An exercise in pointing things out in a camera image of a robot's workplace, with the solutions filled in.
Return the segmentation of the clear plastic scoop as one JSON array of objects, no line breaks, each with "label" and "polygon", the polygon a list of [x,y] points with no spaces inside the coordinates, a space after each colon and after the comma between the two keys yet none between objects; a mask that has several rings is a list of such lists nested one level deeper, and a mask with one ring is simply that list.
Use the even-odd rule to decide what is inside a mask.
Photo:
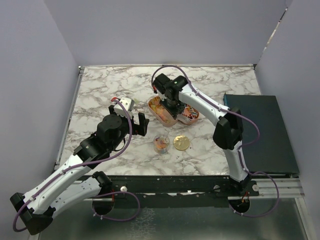
[{"label": "clear plastic scoop", "polygon": [[181,121],[181,122],[187,122],[189,120],[188,116],[185,115],[184,112],[180,113],[177,115],[176,117],[177,120]]}]

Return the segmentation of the pink tray of gummy candies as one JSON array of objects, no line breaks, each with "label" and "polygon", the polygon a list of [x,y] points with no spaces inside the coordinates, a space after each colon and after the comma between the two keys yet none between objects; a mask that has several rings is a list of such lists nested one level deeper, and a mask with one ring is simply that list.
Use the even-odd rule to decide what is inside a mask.
[{"label": "pink tray of gummy candies", "polygon": [[148,101],[149,111],[164,127],[172,127],[178,121],[160,104],[160,97],[156,96]]}]

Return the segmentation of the pink tray of lollipops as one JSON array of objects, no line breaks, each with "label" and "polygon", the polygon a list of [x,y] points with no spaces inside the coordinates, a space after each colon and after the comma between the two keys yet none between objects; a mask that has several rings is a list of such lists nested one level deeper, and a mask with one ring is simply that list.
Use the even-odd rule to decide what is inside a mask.
[{"label": "pink tray of lollipops", "polygon": [[198,121],[200,113],[190,105],[186,105],[184,110],[184,114],[187,115],[188,121],[180,121],[184,125],[192,125]]}]

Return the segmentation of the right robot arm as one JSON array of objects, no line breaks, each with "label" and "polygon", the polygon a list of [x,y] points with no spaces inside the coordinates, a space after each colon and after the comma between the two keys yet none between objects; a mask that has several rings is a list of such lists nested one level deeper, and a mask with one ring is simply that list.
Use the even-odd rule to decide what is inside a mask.
[{"label": "right robot arm", "polygon": [[197,91],[185,76],[180,75],[172,80],[161,73],[151,80],[154,92],[160,97],[160,104],[174,119],[189,105],[214,125],[213,141],[223,149],[229,167],[229,189],[236,196],[246,192],[251,177],[242,150],[244,128],[241,111],[236,107],[230,109]]}]

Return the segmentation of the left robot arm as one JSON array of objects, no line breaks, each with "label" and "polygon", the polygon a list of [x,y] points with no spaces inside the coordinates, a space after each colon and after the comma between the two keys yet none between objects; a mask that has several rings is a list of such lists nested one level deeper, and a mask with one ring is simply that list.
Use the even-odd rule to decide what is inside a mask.
[{"label": "left robot arm", "polygon": [[131,116],[111,113],[105,116],[97,126],[95,133],[83,140],[68,160],[41,184],[26,193],[15,193],[10,201],[17,211],[12,228],[19,232],[17,220],[21,219],[31,235],[46,229],[59,214],[87,198],[113,198],[117,192],[112,181],[102,171],[74,185],[80,177],[86,175],[97,165],[113,159],[115,152],[119,156],[129,146],[126,136],[145,136],[149,119],[143,113],[138,114],[139,123],[135,124]]}]

